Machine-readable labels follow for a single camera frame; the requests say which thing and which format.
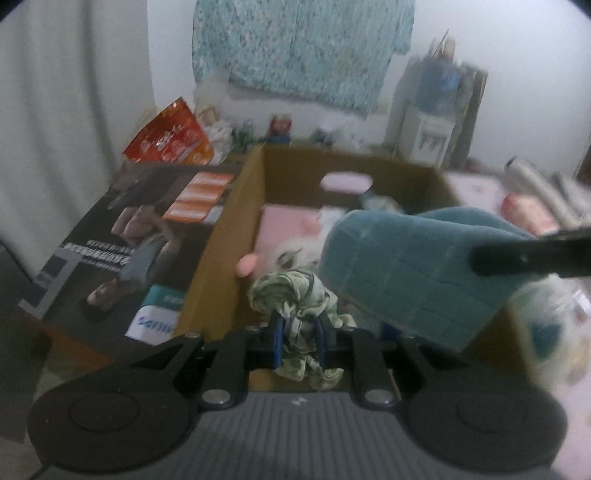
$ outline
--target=screw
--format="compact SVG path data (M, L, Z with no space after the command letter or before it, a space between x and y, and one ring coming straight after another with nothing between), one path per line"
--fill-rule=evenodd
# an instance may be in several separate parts
M365 400L373 405L389 405L394 401L394 394L388 390L374 388L365 393Z
M203 392L201 398L204 402L207 402L211 405L224 405L224 403L228 403L230 401L232 396L230 395L230 392L226 390L212 388L211 390Z

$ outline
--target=red snack bag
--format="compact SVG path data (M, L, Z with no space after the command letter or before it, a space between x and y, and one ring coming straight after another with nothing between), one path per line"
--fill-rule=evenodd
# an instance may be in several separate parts
M124 150L134 162L156 161L205 165L213 147L182 98L162 110Z
M548 209L532 195L510 193L501 204L501 215L532 235L548 235L560 229Z

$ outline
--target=white tag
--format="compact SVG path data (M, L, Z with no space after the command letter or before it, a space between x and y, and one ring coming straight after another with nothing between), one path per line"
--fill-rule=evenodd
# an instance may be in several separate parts
M150 345L159 345L173 337L180 312L146 305L138 310L125 336Z

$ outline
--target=pink plush hand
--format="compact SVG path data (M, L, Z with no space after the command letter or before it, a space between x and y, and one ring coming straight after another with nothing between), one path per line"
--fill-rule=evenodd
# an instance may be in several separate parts
M246 278L248 275L252 274L256 267L256 263L258 262L258 255L257 254L246 254L236 264L236 276L238 278Z

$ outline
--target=pink fabric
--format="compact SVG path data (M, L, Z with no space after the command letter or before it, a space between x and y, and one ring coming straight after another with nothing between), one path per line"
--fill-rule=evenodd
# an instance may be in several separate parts
M254 269L254 277L265 274L267 257L280 243L294 236L314 235L310 231L319 210L289 205L265 205L261 224L256 238L255 251L258 260Z

